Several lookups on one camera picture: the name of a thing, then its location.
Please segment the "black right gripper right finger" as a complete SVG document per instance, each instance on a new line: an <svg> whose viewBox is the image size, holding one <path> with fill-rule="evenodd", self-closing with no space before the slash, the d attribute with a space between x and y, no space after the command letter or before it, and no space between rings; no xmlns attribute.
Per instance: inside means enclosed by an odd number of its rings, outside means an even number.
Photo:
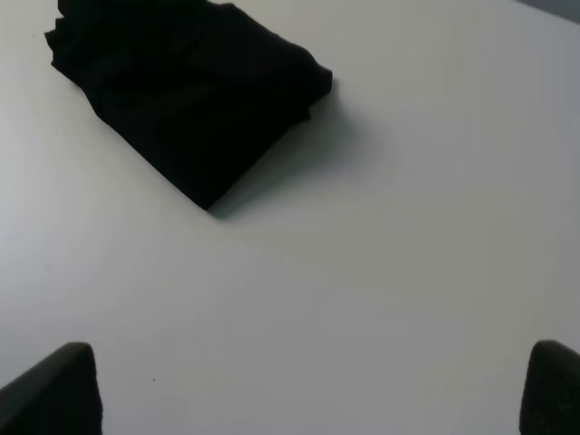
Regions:
<svg viewBox="0 0 580 435"><path fill-rule="evenodd" d="M534 345L521 400L519 432L579 433L579 353L553 340Z"/></svg>

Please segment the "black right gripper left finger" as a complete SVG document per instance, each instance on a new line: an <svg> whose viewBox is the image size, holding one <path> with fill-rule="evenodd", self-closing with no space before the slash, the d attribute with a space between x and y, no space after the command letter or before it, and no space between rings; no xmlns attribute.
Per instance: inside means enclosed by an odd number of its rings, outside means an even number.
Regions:
<svg viewBox="0 0 580 435"><path fill-rule="evenodd" d="M94 352L67 343L1 389L3 434L101 434Z"/></svg>

